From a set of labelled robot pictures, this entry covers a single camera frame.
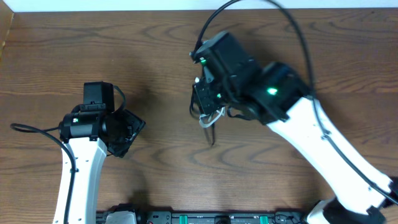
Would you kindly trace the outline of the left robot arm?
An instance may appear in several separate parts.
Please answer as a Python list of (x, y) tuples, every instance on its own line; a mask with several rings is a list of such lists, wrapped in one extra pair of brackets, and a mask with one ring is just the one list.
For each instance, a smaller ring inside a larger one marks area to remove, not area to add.
[(111, 83), (85, 83), (83, 103), (60, 122), (63, 166), (54, 223), (95, 223), (104, 160), (124, 157), (146, 125), (124, 103), (115, 108), (120, 91)]

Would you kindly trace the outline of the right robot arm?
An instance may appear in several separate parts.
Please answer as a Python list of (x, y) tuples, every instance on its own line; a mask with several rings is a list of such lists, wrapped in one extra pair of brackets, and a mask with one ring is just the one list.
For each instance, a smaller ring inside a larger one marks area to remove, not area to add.
[(305, 223), (384, 223), (381, 208), (397, 202), (397, 179), (373, 167), (337, 130), (310, 88), (288, 65), (261, 67), (229, 33), (201, 41), (192, 59), (201, 64), (193, 85), (200, 116), (231, 110), (283, 137), (334, 192), (303, 218)]

